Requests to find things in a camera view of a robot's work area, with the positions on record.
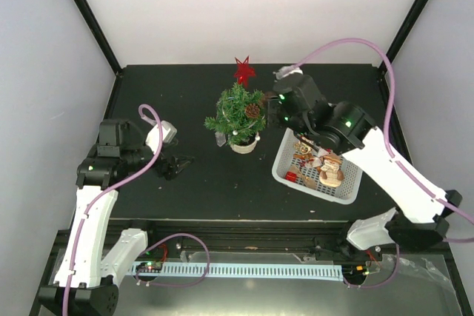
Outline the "brown pine cone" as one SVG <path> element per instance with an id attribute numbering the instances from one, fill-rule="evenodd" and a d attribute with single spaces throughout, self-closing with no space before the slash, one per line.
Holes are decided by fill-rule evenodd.
<path id="1" fill-rule="evenodd" d="M 257 104 L 248 104 L 244 108 L 244 114 L 251 119 L 257 119 L 260 116 L 261 108 Z"/>
<path id="2" fill-rule="evenodd" d="M 273 97 L 273 92 L 269 91 L 263 94 L 261 99 L 258 102 L 260 108 L 265 108 L 267 106 L 268 101 Z"/>

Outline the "clear battery box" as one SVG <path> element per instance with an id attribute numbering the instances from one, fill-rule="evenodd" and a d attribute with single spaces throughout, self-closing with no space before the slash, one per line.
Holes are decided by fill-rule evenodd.
<path id="1" fill-rule="evenodd" d="M 216 144 L 218 147 L 222 147 L 227 144 L 227 136 L 222 132 L 215 132 Z"/>

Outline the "red star ornament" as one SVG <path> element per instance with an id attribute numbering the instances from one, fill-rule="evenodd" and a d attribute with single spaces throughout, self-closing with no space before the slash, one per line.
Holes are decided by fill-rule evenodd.
<path id="1" fill-rule="evenodd" d="M 256 77 L 256 71 L 253 67 L 250 66 L 250 57 L 247 56 L 243 61 L 235 58 L 237 70 L 234 73 L 238 84 L 247 88 L 249 79 Z"/>

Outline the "silver glitter ornament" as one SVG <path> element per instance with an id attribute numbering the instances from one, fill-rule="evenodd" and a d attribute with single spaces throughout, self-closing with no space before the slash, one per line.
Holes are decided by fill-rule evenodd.
<path id="1" fill-rule="evenodd" d="M 324 162 L 323 157 L 329 154 L 330 152 L 326 151 L 325 149 L 320 149 L 311 159 L 307 161 L 307 163 L 305 164 L 306 168 L 315 169 L 317 167 L 320 167 Z"/>

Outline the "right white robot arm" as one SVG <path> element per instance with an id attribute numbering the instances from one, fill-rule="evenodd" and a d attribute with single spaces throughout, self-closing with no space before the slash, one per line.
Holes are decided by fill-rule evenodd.
<path id="1" fill-rule="evenodd" d="M 267 120 L 301 143 L 355 164 L 395 202 L 385 213 L 355 221 L 336 241 L 340 256 L 353 259 L 388 243 L 424 250 L 446 240 L 447 217 L 461 203 L 461 194 L 427 180 L 362 108 L 347 101 L 329 103 L 310 76 L 294 71 L 274 83 Z"/>

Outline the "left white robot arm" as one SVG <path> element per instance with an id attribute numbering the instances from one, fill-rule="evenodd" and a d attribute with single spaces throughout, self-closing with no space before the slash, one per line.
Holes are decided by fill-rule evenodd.
<path id="1" fill-rule="evenodd" d="M 112 315 L 119 287 L 139 254 L 153 255 L 158 236 L 144 227 L 123 230 L 109 252 L 104 242 L 110 214 L 121 185 L 144 169 L 171 180 L 193 162 L 189 156 L 168 156 L 176 128 L 167 121 L 133 142 L 133 122 L 107 119 L 99 138 L 81 162 L 76 178 L 76 212 L 63 260 L 51 284 L 39 290 L 39 302 L 54 315 Z"/>

